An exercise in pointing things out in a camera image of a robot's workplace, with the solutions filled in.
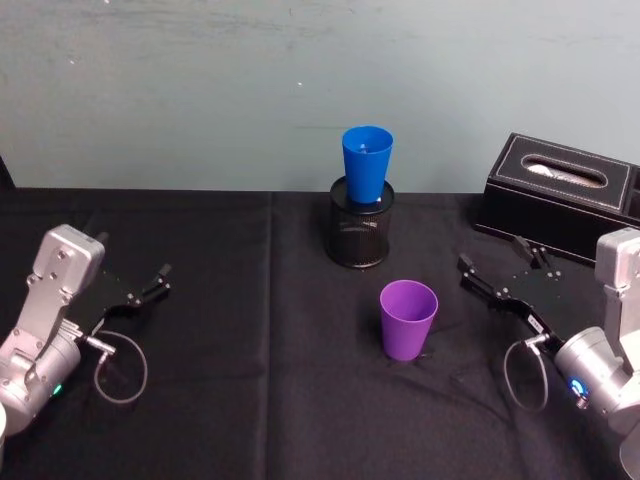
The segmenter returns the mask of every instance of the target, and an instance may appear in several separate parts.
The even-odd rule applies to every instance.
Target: plastic cup
[[[414,280],[391,282],[380,293],[382,343],[394,360],[413,360],[422,351],[438,297],[426,285]]]
[[[356,203],[374,203],[382,194],[393,136],[372,125],[353,127],[342,136],[347,195]]]

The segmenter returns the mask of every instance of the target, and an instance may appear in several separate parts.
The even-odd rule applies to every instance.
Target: robotic arm
[[[0,346],[0,410],[6,411],[6,435],[24,430],[78,365],[79,343],[100,350],[100,364],[115,353],[114,347],[93,336],[112,306],[139,308],[157,298],[159,290],[170,288],[165,277],[170,267],[165,266],[141,295],[122,290],[117,279],[111,281],[100,271],[104,253],[100,241],[68,225],[50,230],[42,240],[27,277],[29,292],[22,312]],[[92,282],[100,291],[91,295],[93,301],[86,301],[82,294]],[[66,318],[72,304],[84,309],[82,316],[97,316],[91,319],[95,328],[83,332]]]
[[[584,388],[579,392],[623,435],[620,461],[640,478],[640,231],[604,235],[596,250],[596,278],[607,297],[604,331],[591,327],[560,349],[555,365]]]
[[[625,228],[599,239],[595,276],[607,298],[604,330],[593,326],[566,337],[546,322],[563,314],[554,303],[562,272],[552,267],[544,247],[530,248],[521,238],[514,247],[531,263],[524,275],[513,275],[508,287],[494,288],[461,255],[463,286],[524,321],[535,337],[523,344],[553,361],[579,408],[593,407],[624,437],[620,461],[629,477],[640,480],[640,231]]]

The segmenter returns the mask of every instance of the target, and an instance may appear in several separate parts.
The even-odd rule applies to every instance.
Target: white stitching
[[[592,200],[590,198],[581,197],[580,195],[574,195],[572,193],[566,193],[566,192],[563,192],[561,190],[556,190],[555,188],[546,187],[546,186],[543,186],[543,185],[536,185],[535,183],[527,182],[526,180],[521,180],[519,178],[509,177],[507,175],[502,175],[500,173],[500,170],[504,166],[504,162],[509,157],[509,153],[511,152],[511,149],[513,148],[513,144],[516,143],[516,140],[518,138],[522,138],[524,140],[528,140],[528,141],[531,141],[533,143],[539,143],[540,145],[546,145],[547,147],[558,148],[560,150],[565,150],[567,152],[573,152],[573,153],[577,153],[577,154],[580,154],[580,155],[584,155],[585,157],[596,158],[598,160],[603,160],[605,162],[609,162],[609,163],[613,163],[613,164],[616,164],[616,165],[622,165],[622,166],[627,167],[627,174],[626,174],[625,179],[624,179],[624,188],[622,189],[622,194],[620,195],[620,199],[618,201],[618,205],[616,206],[616,205],[611,205],[611,204],[605,203],[605,202],[598,202],[598,201]],[[502,162],[500,163],[500,166],[498,167],[498,170],[496,170],[496,175],[499,175],[502,178],[508,178],[508,179],[513,180],[515,182],[525,183],[525,184],[531,185],[532,187],[535,187],[535,188],[540,188],[540,189],[543,189],[543,190],[549,190],[549,191],[552,191],[552,192],[555,192],[555,193],[559,193],[561,195],[565,195],[567,197],[573,197],[573,198],[576,198],[578,200],[583,200],[585,202],[595,203],[596,205],[602,205],[603,207],[610,207],[610,208],[619,210],[622,207],[622,199],[624,198],[624,194],[625,194],[626,189],[627,189],[627,180],[629,180],[629,171],[630,170],[631,169],[630,169],[629,165],[627,165],[625,163],[622,163],[622,162],[616,162],[614,160],[609,160],[608,158],[601,157],[599,155],[593,155],[593,154],[590,154],[590,153],[580,152],[578,150],[575,150],[575,149],[572,149],[572,148],[568,148],[568,147],[560,147],[560,146],[557,146],[557,145],[551,145],[549,143],[541,142],[539,140],[535,140],[535,139],[532,139],[532,138],[529,138],[529,137],[523,137],[522,135],[515,135],[513,137],[511,145],[509,145],[509,149],[505,153],[504,158],[502,159]]]
[[[584,167],[584,166],[582,166],[582,165],[580,165],[580,166],[576,166],[575,164],[573,164],[573,163],[571,163],[571,162],[566,162],[566,161],[564,161],[564,160],[558,160],[557,158],[547,157],[546,155],[540,155],[540,154],[538,154],[538,153],[529,153],[528,155],[525,155],[524,157],[522,157],[522,158],[520,159],[520,165],[522,165],[522,167],[523,167],[523,168],[527,168],[527,167],[525,167],[525,166],[524,166],[524,161],[525,161],[525,160],[528,160],[528,159],[530,159],[530,158],[533,158],[534,160],[535,160],[536,158],[543,158],[543,159],[545,159],[545,160],[551,160],[551,162],[550,162],[550,163],[551,163],[552,165],[553,165],[553,163],[554,163],[554,162],[555,162],[555,163],[564,163],[565,165],[569,165],[570,167],[575,168],[577,173],[580,173],[580,171],[581,171],[581,170],[582,170],[582,171],[584,171],[584,170],[589,170],[590,172],[594,172],[593,176],[594,176],[594,177],[598,177],[598,180],[600,179],[600,175],[602,175],[602,176],[604,177],[604,185],[602,185],[602,186],[598,186],[598,187],[592,187],[592,186],[589,186],[589,188],[604,188],[604,187],[606,187],[607,185],[609,185],[609,177],[607,177],[604,173],[602,173],[602,172],[600,172],[600,171],[596,170],[595,168]]]
[[[546,198],[534,197],[533,195],[531,195],[529,193],[519,192],[517,190],[511,190],[510,188],[501,187],[500,185],[491,185],[491,186],[494,187],[494,188],[499,188],[501,190],[506,190],[507,192],[514,192],[514,193],[517,193],[519,195],[525,195],[527,197],[535,198],[536,200],[541,200],[543,202],[553,203],[554,205],[560,205],[561,207],[570,208],[571,210],[577,210],[579,212],[588,213],[589,215],[595,215],[596,217],[604,218],[605,220],[610,220],[612,222],[617,222],[617,223],[619,223],[621,225],[626,225],[628,227],[638,228],[637,225],[633,225],[633,224],[630,224],[630,223],[627,223],[627,222],[623,222],[622,220],[616,220],[615,218],[605,217],[604,215],[600,215],[598,213],[593,213],[593,212],[590,212],[589,210],[583,210],[581,208],[572,207],[572,206],[566,205],[564,203],[554,202],[553,200],[548,200]]]

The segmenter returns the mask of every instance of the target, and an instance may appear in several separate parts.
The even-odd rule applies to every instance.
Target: blue led light
[[[587,387],[580,380],[572,378],[569,380],[569,387],[576,395],[587,396],[588,391]]]

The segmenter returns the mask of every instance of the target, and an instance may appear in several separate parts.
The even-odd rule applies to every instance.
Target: cable
[[[145,357],[144,352],[142,351],[142,348],[140,348],[140,346],[136,342],[134,342],[131,338],[127,337],[126,335],[123,335],[122,333],[118,333],[118,332],[112,332],[111,330],[100,330],[99,332],[97,332],[97,334],[101,334],[101,333],[105,335],[111,335],[113,337],[121,338],[122,340],[126,340],[131,345],[133,345],[133,348],[135,348],[138,354],[140,355],[140,360],[142,360],[142,372],[143,372],[142,384],[140,385],[140,389],[135,394],[133,394],[128,398],[123,398],[123,399],[113,398],[112,396],[105,393],[104,390],[102,390],[102,387],[100,386],[100,382],[98,382],[98,375],[100,375],[100,372],[102,371],[102,366],[104,365],[105,360],[107,358],[106,353],[103,354],[102,358],[100,358],[100,361],[98,362],[98,365],[96,366],[96,370],[93,374],[93,383],[96,387],[96,390],[98,391],[100,396],[102,396],[102,398],[104,398],[105,400],[111,403],[115,403],[116,405],[126,405],[127,403],[131,403],[137,400],[140,397],[140,395],[142,395],[144,390],[147,388],[147,378],[149,377],[149,367],[147,365],[147,357]]]
[[[513,401],[516,402],[516,405],[518,405],[520,408],[522,408],[523,410],[526,410],[528,412],[534,412],[534,413],[541,412],[542,410],[544,410],[544,407],[547,406],[547,400],[549,399],[549,380],[547,378],[547,370],[544,367],[544,362],[542,361],[542,355],[540,354],[540,350],[538,350],[538,347],[536,347],[537,343],[545,342],[548,339],[549,339],[549,336],[544,334],[544,335],[538,335],[537,337],[534,337],[533,339],[530,339],[530,340],[527,340],[527,341],[524,341],[524,342],[523,341],[514,342],[507,349],[507,353],[504,354],[504,361],[502,362],[502,369],[504,370],[504,379],[505,379],[505,381],[507,383],[507,388],[509,389],[509,394],[511,395],[511,398],[513,398]],[[542,382],[544,384],[543,398],[542,398],[542,402],[540,403],[540,405],[538,405],[535,408],[527,407],[522,402],[520,402],[520,400],[518,400],[518,397],[516,397],[516,394],[513,391],[513,387],[511,386],[511,381],[509,380],[509,373],[507,371],[507,362],[509,361],[509,356],[511,355],[511,352],[518,345],[524,345],[525,347],[527,347],[527,349],[529,349],[529,350],[531,350],[533,352],[535,357],[538,359],[538,363],[540,364],[540,370],[542,371]]]

